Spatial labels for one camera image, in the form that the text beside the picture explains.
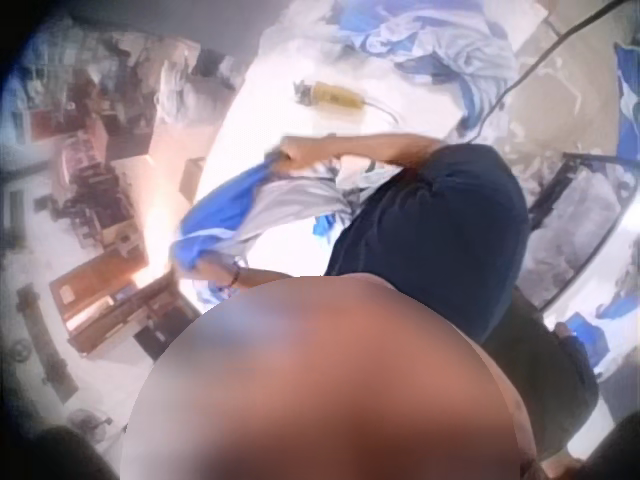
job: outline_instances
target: white table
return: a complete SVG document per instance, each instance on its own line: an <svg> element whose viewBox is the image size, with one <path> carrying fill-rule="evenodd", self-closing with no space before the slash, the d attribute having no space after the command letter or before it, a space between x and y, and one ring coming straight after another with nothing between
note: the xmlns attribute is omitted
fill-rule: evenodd
<svg viewBox="0 0 640 480"><path fill-rule="evenodd" d="M503 25L516 51L547 15L532 0L487 0L486 8L495 12L494 18ZM400 114L405 132L444 138L464 113L455 87L410 84L390 62L370 59L357 68L338 68L300 49L283 47L260 55L249 68L207 158L196 198L261 162L284 135L366 134L396 128L387 115L373 109L350 114L297 104L293 84L301 79L353 88L384 102ZM294 276L321 275L330 246L311 234L313 223L309 219L267 232L249 253L250 265ZM284 244L298 247L291 251ZM183 290L193 298L188 288Z"/></svg>

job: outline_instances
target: power cable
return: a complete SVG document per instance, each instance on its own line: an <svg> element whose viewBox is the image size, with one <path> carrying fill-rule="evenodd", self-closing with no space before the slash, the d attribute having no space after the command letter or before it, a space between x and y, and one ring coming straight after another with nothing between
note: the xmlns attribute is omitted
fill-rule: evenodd
<svg viewBox="0 0 640 480"><path fill-rule="evenodd" d="M589 17L585 18L582 22L574 25L569 30L567 30L565 33L563 33L560 37L558 37L558 39L555 42L553 42L553 44L549 48L547 48L542 53L542 55L540 55L540 57L538 57L538 59L520 76L520 78L518 78L518 80L516 80L514 83L512 83L504 92L502 92L502 94L500 94L498 99L495 101L493 106L489 109L487 114L484 116L484 118L480 122L480 126L478 127L478 133L476 133L476 135L471 140L468 140L466 143L473 143L478 138L480 138L480 135L482 135L482 130L483 130L485 124L487 123L487 120L500 107L500 104L502 104L502 102L507 97L507 95L509 95L516 88L518 88L520 85L522 85L522 83L524 83L524 81L527 78L529 78L531 76L531 74L534 73L538 69L538 67L540 65L542 65L545 62L545 60L547 60L553 54L553 52L555 52L564 42L569 40L576 33L578 33L581 30L584 30L585 28L587 28L589 25L597 22L598 20L600 20L605 15L608 15L613 10L618 8L620 5L622 5L624 3L627 3L628 1L631 1L631 0L613 0L613 1L609 2L609 3L607 3L600 10L597 10L595 13L593 13Z"/></svg>

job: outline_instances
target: bracelet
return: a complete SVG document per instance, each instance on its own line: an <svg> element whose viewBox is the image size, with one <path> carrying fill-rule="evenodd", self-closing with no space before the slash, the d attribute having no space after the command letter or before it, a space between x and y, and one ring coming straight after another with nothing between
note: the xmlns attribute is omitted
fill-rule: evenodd
<svg viewBox="0 0 640 480"><path fill-rule="evenodd" d="M233 288L233 286L236 283L238 283L238 280L240 279L240 267L236 263L234 263L233 265L236 267L236 271L233 274L233 277L231 278L231 283L229 285L225 286L225 287L218 287L221 290L224 290L224 289L227 289L227 288Z"/></svg>

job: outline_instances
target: dark blue shirt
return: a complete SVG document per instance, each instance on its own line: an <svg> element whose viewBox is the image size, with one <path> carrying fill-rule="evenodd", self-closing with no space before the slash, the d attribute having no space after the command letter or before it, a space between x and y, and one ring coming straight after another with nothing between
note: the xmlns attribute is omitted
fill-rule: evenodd
<svg viewBox="0 0 640 480"><path fill-rule="evenodd" d="M500 155L451 145L369 198L326 275L377 275L482 342L509 305L528 235L522 190Z"/></svg>

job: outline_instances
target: navy t-shirt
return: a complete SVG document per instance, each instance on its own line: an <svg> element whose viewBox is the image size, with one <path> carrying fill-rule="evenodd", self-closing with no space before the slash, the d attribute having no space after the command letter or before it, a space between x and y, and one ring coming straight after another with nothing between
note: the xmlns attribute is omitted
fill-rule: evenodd
<svg viewBox="0 0 640 480"><path fill-rule="evenodd" d="M369 198L325 275L377 275L482 342L509 305L528 235L522 190L500 155L450 145Z"/></svg>

